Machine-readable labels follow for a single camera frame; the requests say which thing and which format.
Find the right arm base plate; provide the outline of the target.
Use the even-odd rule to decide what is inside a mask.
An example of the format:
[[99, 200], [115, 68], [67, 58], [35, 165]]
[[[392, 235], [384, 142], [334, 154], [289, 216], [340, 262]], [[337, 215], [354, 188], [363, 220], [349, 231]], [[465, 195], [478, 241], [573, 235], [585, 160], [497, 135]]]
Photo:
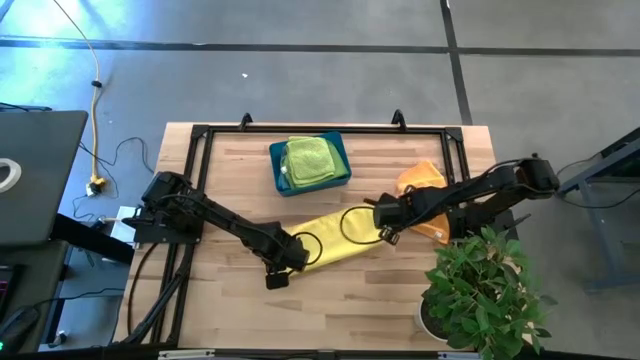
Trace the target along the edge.
[[503, 233], [507, 240], [518, 241], [519, 235], [517, 227], [530, 217], [530, 213], [520, 217], [515, 217], [512, 210], [506, 210], [495, 217], [494, 222], [491, 224], [491, 228], [496, 233]]

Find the orange microfiber towel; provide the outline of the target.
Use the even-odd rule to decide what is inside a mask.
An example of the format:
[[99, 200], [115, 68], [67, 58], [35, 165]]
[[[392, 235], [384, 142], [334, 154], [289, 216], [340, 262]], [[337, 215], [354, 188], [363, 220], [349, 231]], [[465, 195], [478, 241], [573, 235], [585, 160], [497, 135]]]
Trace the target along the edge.
[[[431, 162], [423, 161], [404, 171], [397, 178], [395, 194], [404, 194], [409, 186], [443, 188], [447, 186], [447, 181]], [[426, 223], [415, 225], [411, 230], [443, 245], [447, 245], [450, 240], [450, 225], [445, 214], [440, 214]]]

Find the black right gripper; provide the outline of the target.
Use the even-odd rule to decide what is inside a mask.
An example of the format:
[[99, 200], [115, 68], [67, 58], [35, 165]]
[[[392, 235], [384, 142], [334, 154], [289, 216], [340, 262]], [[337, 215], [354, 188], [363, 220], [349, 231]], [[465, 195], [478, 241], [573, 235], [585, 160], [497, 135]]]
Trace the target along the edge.
[[378, 201], [364, 198], [363, 202], [374, 206], [373, 220], [379, 232], [379, 238], [392, 246], [396, 246], [400, 232], [395, 229], [403, 229], [411, 219], [411, 207], [408, 198], [404, 195], [393, 196], [383, 193]]

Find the lime green microfiber towel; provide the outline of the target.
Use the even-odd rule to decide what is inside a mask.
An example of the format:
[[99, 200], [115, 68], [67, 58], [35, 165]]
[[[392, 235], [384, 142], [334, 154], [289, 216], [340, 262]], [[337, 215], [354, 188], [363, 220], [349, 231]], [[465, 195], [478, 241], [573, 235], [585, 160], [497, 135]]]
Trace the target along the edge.
[[331, 148], [322, 137], [291, 136], [285, 150], [286, 174], [296, 188], [320, 183], [336, 173]]

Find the black aluminium frame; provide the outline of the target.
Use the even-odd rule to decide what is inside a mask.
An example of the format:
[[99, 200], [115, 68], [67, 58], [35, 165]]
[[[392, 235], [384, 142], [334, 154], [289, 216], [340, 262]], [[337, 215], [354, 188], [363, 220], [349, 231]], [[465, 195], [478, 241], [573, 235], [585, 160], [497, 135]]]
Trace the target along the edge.
[[[484, 126], [340, 124], [351, 180], [293, 197], [275, 189], [269, 148], [290, 135], [316, 135], [330, 124], [170, 123], [159, 170], [192, 177], [214, 201], [254, 222], [296, 225], [394, 188], [422, 162], [453, 179], [493, 160]], [[262, 262], [228, 233], [206, 226], [183, 290], [169, 302], [155, 338], [181, 348], [296, 350], [441, 350], [444, 343], [414, 317], [435, 262], [433, 242], [407, 231], [396, 246], [295, 276], [283, 289], [265, 285]]]

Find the yellow microfiber towel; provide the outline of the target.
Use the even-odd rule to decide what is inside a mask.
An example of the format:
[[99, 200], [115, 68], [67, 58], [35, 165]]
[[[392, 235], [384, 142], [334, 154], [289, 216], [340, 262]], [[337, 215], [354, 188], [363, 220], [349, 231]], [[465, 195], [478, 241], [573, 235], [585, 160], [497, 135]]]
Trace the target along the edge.
[[285, 231], [301, 240], [309, 251], [307, 266], [302, 272], [360, 255], [382, 244], [380, 230], [374, 226], [373, 208], [366, 205], [289, 226]]

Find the green leafy plant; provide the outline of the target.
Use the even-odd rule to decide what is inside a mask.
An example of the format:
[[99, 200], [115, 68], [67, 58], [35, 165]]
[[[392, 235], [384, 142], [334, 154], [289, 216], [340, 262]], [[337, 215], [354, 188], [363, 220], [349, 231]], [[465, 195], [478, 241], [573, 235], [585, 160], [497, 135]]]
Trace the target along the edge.
[[551, 336], [543, 307], [557, 301], [533, 285], [519, 241], [485, 226], [436, 253], [422, 299], [443, 320], [448, 347], [474, 350], [482, 360], [542, 353], [541, 341]]

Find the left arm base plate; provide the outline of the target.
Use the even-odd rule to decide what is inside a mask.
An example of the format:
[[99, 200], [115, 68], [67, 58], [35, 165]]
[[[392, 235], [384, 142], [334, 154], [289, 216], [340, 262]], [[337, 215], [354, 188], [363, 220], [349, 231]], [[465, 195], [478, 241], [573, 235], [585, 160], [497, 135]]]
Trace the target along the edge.
[[136, 243], [196, 244], [201, 240], [204, 227], [203, 220], [149, 206], [137, 207], [133, 215], [121, 222], [135, 230]]

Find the white box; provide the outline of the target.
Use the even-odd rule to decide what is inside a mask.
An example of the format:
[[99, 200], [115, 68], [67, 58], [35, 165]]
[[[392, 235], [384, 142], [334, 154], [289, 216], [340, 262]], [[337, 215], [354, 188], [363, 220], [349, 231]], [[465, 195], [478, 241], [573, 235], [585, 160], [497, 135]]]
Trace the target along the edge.
[[123, 223], [122, 220], [134, 216], [136, 211], [135, 207], [121, 206], [112, 220], [113, 227], [111, 230], [111, 237], [131, 245], [134, 249], [138, 248], [138, 245], [134, 242], [136, 230]]

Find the black desk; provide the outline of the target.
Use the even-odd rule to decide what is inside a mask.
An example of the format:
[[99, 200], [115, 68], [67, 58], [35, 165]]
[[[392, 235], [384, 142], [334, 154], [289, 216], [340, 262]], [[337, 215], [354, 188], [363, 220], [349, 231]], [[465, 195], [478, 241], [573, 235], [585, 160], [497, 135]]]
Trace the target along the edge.
[[[117, 265], [129, 265], [133, 259], [131, 245], [62, 214], [56, 216], [47, 241], [34, 245], [0, 246], [0, 264], [24, 266], [0, 325], [21, 307], [35, 307], [40, 314], [23, 346], [15, 353], [35, 352], [41, 344], [52, 341], [67, 303], [91, 297], [119, 296], [124, 292], [116, 284], [98, 284], [65, 295], [63, 285], [70, 276], [69, 258], [73, 248], [89, 256], [106, 258]], [[15, 353], [0, 352], [0, 356]]]

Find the white plant pot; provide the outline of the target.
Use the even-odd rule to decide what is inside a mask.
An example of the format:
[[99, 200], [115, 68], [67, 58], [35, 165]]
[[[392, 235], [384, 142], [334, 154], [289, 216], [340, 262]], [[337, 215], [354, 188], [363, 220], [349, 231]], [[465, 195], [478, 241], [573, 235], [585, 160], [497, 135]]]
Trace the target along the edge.
[[430, 307], [426, 299], [418, 305], [414, 320], [416, 325], [438, 341], [447, 342], [448, 333], [444, 330], [443, 320], [429, 313]]

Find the black keyboard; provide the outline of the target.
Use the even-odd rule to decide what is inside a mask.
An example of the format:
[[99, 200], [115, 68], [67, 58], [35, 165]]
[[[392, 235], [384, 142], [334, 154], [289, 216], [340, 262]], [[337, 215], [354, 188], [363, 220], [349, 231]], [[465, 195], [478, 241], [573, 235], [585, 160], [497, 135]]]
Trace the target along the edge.
[[21, 264], [0, 264], [0, 320], [6, 313], [23, 271], [24, 266]]

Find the dark metal side table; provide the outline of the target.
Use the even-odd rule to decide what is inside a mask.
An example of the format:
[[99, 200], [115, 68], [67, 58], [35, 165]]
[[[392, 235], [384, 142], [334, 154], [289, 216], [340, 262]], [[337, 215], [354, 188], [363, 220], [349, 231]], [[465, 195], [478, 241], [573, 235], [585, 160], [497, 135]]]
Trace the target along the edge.
[[[586, 285], [587, 292], [640, 285], [640, 272], [625, 268], [624, 242], [607, 235], [607, 225], [602, 217], [605, 210], [615, 209], [634, 196], [640, 195], [640, 126], [614, 141], [589, 158], [569, 163], [556, 172], [556, 176], [568, 168], [593, 162], [586, 169], [561, 183], [555, 197], [562, 202], [584, 209], [600, 244], [606, 264], [605, 274]], [[609, 204], [596, 204], [594, 184], [631, 185], [637, 188], [622, 199]]]

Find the white tape roll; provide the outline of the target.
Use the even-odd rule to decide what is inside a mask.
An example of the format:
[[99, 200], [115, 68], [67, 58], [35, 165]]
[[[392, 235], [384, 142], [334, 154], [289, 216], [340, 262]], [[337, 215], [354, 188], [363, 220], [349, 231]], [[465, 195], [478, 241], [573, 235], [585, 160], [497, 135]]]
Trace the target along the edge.
[[7, 177], [0, 181], [0, 193], [4, 193], [13, 188], [20, 180], [22, 168], [17, 162], [9, 158], [0, 158], [0, 168], [8, 168]]

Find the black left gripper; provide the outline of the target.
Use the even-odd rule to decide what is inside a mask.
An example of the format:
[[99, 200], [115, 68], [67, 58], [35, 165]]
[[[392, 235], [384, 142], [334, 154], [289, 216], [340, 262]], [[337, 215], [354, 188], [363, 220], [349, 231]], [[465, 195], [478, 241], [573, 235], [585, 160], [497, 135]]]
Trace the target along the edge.
[[267, 270], [265, 276], [266, 288], [276, 290], [289, 286], [289, 272], [302, 271], [307, 266], [309, 251], [303, 247], [302, 242], [280, 230], [271, 241], [271, 248], [267, 255]]

